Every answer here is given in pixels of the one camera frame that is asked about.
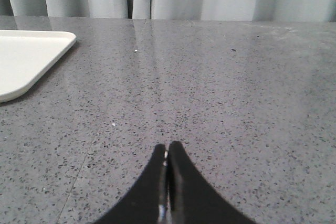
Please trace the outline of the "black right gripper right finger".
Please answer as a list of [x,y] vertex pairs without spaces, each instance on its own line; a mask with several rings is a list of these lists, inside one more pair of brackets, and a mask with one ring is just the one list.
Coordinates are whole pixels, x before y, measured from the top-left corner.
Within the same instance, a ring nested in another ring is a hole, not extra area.
[[254,223],[207,182],[181,142],[170,144],[167,161],[173,223]]

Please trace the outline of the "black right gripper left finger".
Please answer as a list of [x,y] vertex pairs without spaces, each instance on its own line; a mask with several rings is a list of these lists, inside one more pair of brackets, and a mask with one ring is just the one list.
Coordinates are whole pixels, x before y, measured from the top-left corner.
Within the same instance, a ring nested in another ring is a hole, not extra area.
[[166,223],[166,179],[167,151],[158,144],[133,186],[95,223]]

